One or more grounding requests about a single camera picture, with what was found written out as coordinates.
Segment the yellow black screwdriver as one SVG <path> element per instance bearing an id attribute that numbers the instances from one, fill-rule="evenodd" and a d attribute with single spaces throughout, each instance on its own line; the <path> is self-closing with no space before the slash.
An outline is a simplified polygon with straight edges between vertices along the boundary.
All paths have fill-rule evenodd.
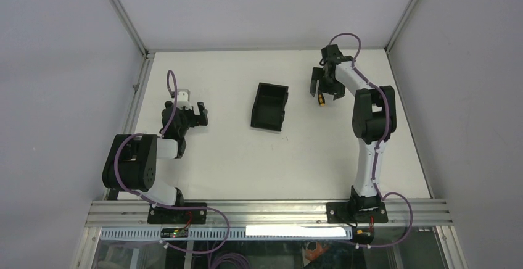
<path id="1" fill-rule="evenodd" d="M 324 107 L 326 105 L 326 101 L 325 101 L 324 95 L 323 95 L 323 93 L 321 91 L 317 91 L 317 100 L 318 100 L 318 104 L 321 107 Z"/>

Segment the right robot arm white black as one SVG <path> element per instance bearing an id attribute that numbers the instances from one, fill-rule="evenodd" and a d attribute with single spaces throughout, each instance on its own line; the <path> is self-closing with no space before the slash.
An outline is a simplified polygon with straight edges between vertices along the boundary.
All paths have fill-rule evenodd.
<path id="1" fill-rule="evenodd" d="M 356 179 L 348 200 L 349 212 L 376 210 L 381 202 L 379 174 L 387 141 L 396 129 L 395 90 L 370 81 L 348 60 L 323 59 L 311 74 L 310 94 L 320 106 L 326 105 L 324 95 L 334 100 L 349 91 L 354 97 L 352 130 L 358 139 L 359 154 Z"/>

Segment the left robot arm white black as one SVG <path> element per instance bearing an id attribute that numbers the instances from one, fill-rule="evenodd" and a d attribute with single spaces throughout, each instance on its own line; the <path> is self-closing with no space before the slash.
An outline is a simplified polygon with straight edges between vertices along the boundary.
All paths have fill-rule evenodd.
<path id="1" fill-rule="evenodd" d="M 157 161 L 180 159 L 186 150 L 190 128 L 208 125 L 208 110 L 203 102 L 194 107 L 188 102 L 165 103 L 161 113 L 167 130 L 160 134 L 118 134 L 114 137 L 104 169 L 106 188 L 126 191 L 154 207 L 184 207 L 181 190 L 157 178 Z"/>

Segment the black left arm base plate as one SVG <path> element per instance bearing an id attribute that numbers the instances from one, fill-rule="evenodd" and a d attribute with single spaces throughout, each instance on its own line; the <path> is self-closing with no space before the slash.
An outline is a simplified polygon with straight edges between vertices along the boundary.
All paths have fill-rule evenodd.
<path id="1" fill-rule="evenodd" d="M 189 207 L 189 210 L 173 210 L 164 207 L 153 207 L 151 205 L 147 222 L 151 225 L 185 225 L 189 222 L 191 222 L 191 224 L 202 225 L 206 223 L 207 211 L 204 209 L 204 207 L 207 207 L 206 203 L 186 202 L 183 207 Z"/>

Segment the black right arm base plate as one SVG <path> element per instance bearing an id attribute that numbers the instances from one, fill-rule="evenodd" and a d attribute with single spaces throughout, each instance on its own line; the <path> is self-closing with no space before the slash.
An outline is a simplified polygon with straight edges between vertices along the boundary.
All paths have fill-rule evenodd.
<path id="1" fill-rule="evenodd" d="M 389 221 L 385 204 L 381 202 L 378 208 L 367 211 L 354 211 L 348 207 L 348 202 L 327 202 L 326 216 L 328 223 L 370 224 L 387 223 Z"/>

